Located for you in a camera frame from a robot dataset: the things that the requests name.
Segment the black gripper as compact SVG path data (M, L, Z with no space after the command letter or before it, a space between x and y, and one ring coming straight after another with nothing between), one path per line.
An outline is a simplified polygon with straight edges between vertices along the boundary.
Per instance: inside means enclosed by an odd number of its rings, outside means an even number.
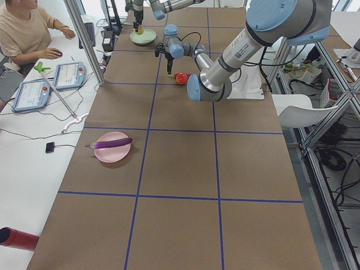
M160 54L165 55L165 58L167 59L166 71L167 71L168 75L172 75L172 66L173 66L172 56L171 56L170 52L167 51L167 47L161 42L159 42L155 46L155 57L159 57Z
M130 10L133 11L136 20L133 22L133 28L138 30L138 23L139 27L142 27L143 0L125 0L125 11L129 12Z

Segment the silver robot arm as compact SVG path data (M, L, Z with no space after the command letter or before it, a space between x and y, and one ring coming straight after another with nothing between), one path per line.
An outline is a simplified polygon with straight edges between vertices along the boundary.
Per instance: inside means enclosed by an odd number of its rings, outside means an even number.
M155 55L163 53L172 61L183 56L194 59L200 74L191 75L187 93L193 101L217 102L232 92L232 74L240 70L263 47L270 47L279 38L290 46L316 43L330 32L331 1L251 1L246 13L245 28L234 38L216 61L212 61L199 43L184 42L175 25L167 25L164 41L158 43Z
M144 2L143 0L129 0L125 1L125 11L133 11L134 22L133 29L137 34L140 34L142 31L142 22L144 15ZM160 2L158 0L149 1L152 12L155 16L155 19L162 20L166 14L183 9L191 5L197 5L203 3L203 1L197 0L169 0Z

